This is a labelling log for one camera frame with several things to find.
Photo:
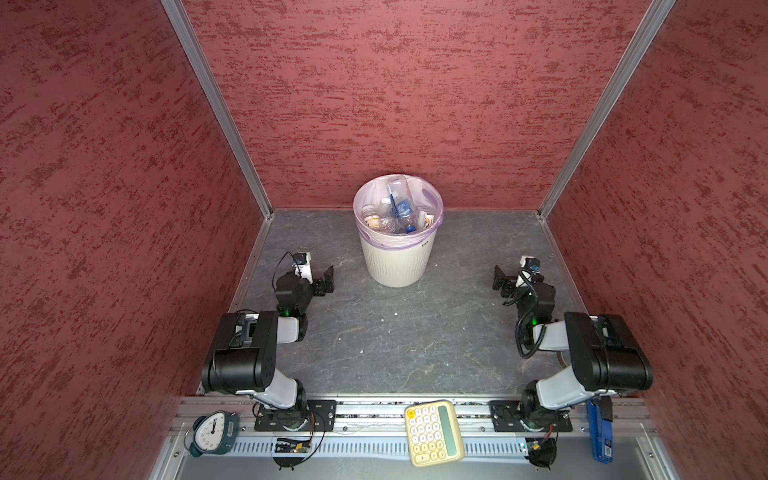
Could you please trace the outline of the clear bottle blue cap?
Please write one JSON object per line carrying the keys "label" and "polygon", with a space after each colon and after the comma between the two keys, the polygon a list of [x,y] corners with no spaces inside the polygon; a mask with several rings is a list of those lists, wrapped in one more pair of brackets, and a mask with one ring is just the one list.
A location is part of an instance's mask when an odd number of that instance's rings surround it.
{"label": "clear bottle blue cap", "polygon": [[412,194],[404,176],[395,176],[388,180],[387,188],[394,214],[406,234],[417,231],[418,215],[413,205]]}

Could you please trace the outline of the clear bottle orange label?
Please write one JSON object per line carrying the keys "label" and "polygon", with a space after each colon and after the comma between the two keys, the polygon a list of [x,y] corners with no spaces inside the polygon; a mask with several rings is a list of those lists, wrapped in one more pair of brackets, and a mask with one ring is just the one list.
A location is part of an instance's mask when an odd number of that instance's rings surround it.
{"label": "clear bottle orange label", "polygon": [[382,214],[375,205],[364,205],[362,208],[362,218],[367,227],[373,231],[381,231],[384,226]]}

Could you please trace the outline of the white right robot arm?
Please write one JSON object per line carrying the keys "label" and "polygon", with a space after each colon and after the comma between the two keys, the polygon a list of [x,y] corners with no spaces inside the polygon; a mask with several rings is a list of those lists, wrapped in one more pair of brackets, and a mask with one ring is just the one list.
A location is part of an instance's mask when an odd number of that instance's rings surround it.
{"label": "white right robot arm", "polygon": [[556,374],[529,382],[518,400],[491,401],[495,431],[569,431],[573,407],[605,404],[652,386],[652,366],[622,317],[582,312],[553,317],[556,288],[545,282],[536,258],[525,257],[514,275],[495,266],[492,289],[505,306],[517,309],[514,345],[522,359],[540,352],[569,358]]}

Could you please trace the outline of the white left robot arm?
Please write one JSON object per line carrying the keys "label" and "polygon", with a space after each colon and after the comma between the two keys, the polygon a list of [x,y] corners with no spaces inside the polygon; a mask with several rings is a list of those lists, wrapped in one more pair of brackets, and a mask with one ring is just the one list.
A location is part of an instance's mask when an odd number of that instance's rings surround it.
{"label": "white left robot arm", "polygon": [[223,315],[202,368],[203,390],[253,400],[256,431],[331,431],[337,402],[310,400],[299,380],[277,368],[277,347],[304,340],[311,300],[334,288],[332,266],[314,281],[289,271],[274,284],[274,310]]}

